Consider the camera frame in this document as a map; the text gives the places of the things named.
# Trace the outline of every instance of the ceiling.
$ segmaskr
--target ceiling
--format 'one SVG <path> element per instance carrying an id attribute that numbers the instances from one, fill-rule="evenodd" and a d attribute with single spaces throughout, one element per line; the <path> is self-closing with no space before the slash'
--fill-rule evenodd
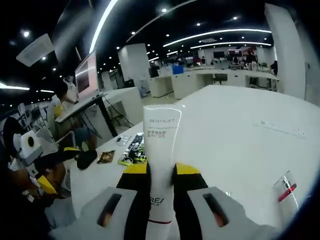
<path id="1" fill-rule="evenodd" d="M 88 4 L 88 1 L 78 0 L 76 3 Z M 82 58 L 89 53 L 93 34 L 109 2 L 110 0 L 91 0 L 92 21 L 84 37 L 77 44 Z M 190 3 L 166 13 L 132 37 L 131 32 L 137 32 L 142 26 L 162 14 L 162 9 L 169 10 L 187 2 Z M 3 24 L 4 33 L 1 33 L 0 38 L 3 56 L 0 82 L 10 86 L 29 87 L 30 90 L 0 89 L 0 110 L 10 109 L 19 103 L 30 104 L 47 100 L 53 94 L 37 92 L 37 90 L 51 90 L 53 83 L 60 76 L 65 77 L 74 73 L 80 63 L 74 48 L 68 53 L 67 61 L 63 64 L 58 62 L 54 52 L 50 53 L 46 60 L 39 60 L 31 67 L 16 60 L 16 56 L 41 35 L 48 33 L 50 37 L 53 36 L 58 20 L 63 20 L 62 14 L 68 3 L 69 0 L 33 0 L 32 4 L 28 1 L 18 4 L 15 1 L 6 3 L 8 6 L 6 14 L 1 14 L 1 22 L 6 24 Z M 156 57 L 156 54 L 165 59 L 168 50 L 182 50 L 181 54 L 186 54 L 190 51 L 190 47 L 197 46 L 200 40 L 208 38 L 213 38 L 217 42 L 248 41 L 273 45 L 271 34 L 236 32 L 197 37 L 163 47 L 164 44 L 181 38 L 215 30 L 238 28 L 270 30 L 264 15 L 264 3 L 263 0 L 118 0 L 104 23 L 95 45 L 97 67 L 103 68 L 102 71 L 119 68 L 116 47 L 122 48 L 136 43 L 150 44 L 146 47 L 150 52 L 149 59 Z M 22 31 L 29 31 L 30 35 L 25 38 Z"/>

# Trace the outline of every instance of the white desk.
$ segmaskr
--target white desk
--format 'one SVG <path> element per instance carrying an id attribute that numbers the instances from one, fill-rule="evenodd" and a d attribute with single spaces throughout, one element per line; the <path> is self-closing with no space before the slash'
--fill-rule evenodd
<path id="1" fill-rule="evenodd" d="M 231 192 L 256 223 L 278 227 L 281 218 L 273 185 L 290 170 L 301 205 L 320 167 L 320 108 L 281 93 L 213 85 L 178 104 L 185 105 L 186 111 L 177 134 L 176 159 L 199 169 L 209 187 Z M 292 133 L 256 125 L 260 121 Z M 139 123 L 124 134 L 141 131 Z M 116 186 L 125 169 L 117 161 L 126 148 L 117 146 L 114 138 L 98 149 L 115 150 L 112 163 L 93 162 L 84 171 L 78 170 L 76 163 L 71 166 L 77 217 L 106 187 Z"/>
<path id="2" fill-rule="evenodd" d="M 86 116 L 88 116 L 88 119 L 90 119 L 90 122 L 88 122 L 86 117 L 83 118 L 87 126 L 90 127 L 92 124 L 105 142 L 118 135 L 114 134 L 116 130 L 113 128 L 106 108 L 110 107 L 110 104 L 114 105 L 119 102 L 122 102 L 124 108 L 124 111 L 120 112 L 125 115 L 133 125 L 136 125 L 142 121 L 143 105 L 137 87 L 106 91 L 101 96 L 82 100 L 76 105 L 73 105 L 67 111 L 64 111 L 60 117 L 56 118 L 55 121 L 57 123 L 63 123 L 69 118 L 76 116 L 81 112 L 85 112 Z M 100 111 L 94 109 L 94 112 L 92 113 L 94 106 L 91 106 L 94 104 L 99 105 Z M 106 125 L 103 123 L 102 119 L 105 119 L 110 131 L 106 131 Z"/>

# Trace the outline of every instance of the table leg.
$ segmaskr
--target table leg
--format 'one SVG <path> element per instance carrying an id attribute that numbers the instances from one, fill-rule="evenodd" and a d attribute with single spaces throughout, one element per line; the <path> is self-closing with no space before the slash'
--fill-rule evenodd
<path id="1" fill-rule="evenodd" d="M 118 133 L 117 133 L 114 125 L 111 122 L 111 119 L 110 119 L 109 114 L 107 112 L 107 109 L 106 109 L 106 106 L 104 104 L 104 101 L 102 100 L 102 97 L 99 98 L 96 103 L 98 104 L 98 106 L 99 106 L 99 108 L 101 110 L 102 116 L 104 117 L 104 120 L 105 120 L 106 124 L 108 125 L 108 128 L 109 128 L 112 136 L 113 137 L 118 136 Z"/>

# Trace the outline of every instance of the monitor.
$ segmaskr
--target monitor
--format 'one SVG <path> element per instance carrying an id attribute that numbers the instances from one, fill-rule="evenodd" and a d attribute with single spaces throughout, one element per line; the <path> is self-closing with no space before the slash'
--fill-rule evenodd
<path id="1" fill-rule="evenodd" d="M 229 49 L 229 55 L 231 57 L 240 57 L 240 58 L 242 58 L 242 51 L 241 51 L 241 49 Z"/>
<path id="2" fill-rule="evenodd" d="M 224 58 L 225 57 L 225 52 L 224 51 L 214 51 L 213 52 L 213 57 L 215 59 Z"/>
<path id="3" fill-rule="evenodd" d="M 75 84 L 79 100 L 93 96 L 100 91 L 95 51 L 89 54 L 75 70 Z"/>

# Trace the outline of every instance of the cable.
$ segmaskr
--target cable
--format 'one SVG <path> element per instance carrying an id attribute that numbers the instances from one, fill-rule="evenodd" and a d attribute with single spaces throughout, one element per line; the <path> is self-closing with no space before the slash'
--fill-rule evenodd
<path id="1" fill-rule="evenodd" d="M 110 104 L 110 106 L 120 115 L 122 116 L 132 127 L 134 127 L 135 125 L 133 125 L 123 114 L 121 114 L 120 112 L 118 112 L 118 110 L 108 101 L 108 99 L 106 98 L 106 96 L 103 96 L 104 99 L 107 101 L 108 104 Z"/>

